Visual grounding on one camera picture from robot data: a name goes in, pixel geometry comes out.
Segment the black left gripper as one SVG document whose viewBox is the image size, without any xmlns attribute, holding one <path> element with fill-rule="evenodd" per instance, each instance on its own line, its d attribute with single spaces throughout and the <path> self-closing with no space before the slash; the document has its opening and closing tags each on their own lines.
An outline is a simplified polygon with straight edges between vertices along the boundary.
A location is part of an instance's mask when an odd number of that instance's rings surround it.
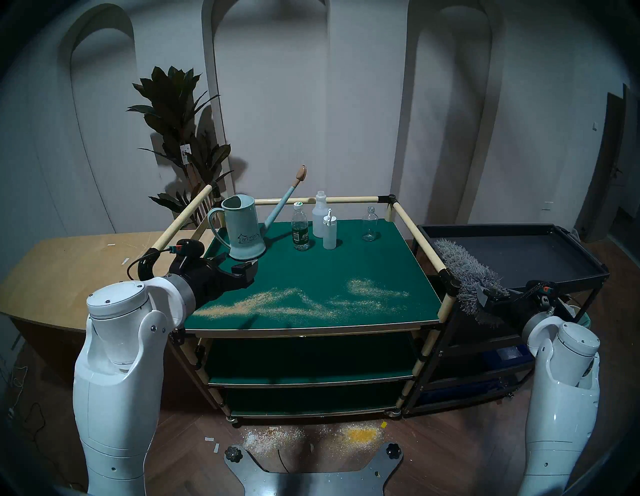
<svg viewBox="0 0 640 496">
<path fill-rule="evenodd" d="M 169 253 L 175 255 L 169 274 L 178 275 L 187 282 L 197 307 L 218 299 L 223 293 L 249 287 L 259 268 L 258 260 L 248 260 L 233 265 L 231 272 L 224 271 L 220 265 L 229 254 L 203 257 L 205 246 L 201 241 L 178 241 L 169 247 Z"/>
</svg>

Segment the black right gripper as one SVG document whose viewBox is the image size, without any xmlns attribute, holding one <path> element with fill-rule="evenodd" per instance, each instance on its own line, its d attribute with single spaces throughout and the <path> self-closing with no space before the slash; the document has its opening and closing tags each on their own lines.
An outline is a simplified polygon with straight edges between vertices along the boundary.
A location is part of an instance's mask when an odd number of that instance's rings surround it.
<svg viewBox="0 0 640 496">
<path fill-rule="evenodd" d="M 502 320 L 510 327 L 524 327 L 535 315 L 548 314 L 557 304 L 558 285 L 551 281 L 530 280 L 525 291 L 513 294 L 508 300 L 508 292 L 477 288 L 477 302 L 482 309 L 493 309 L 504 305 Z"/>
</svg>

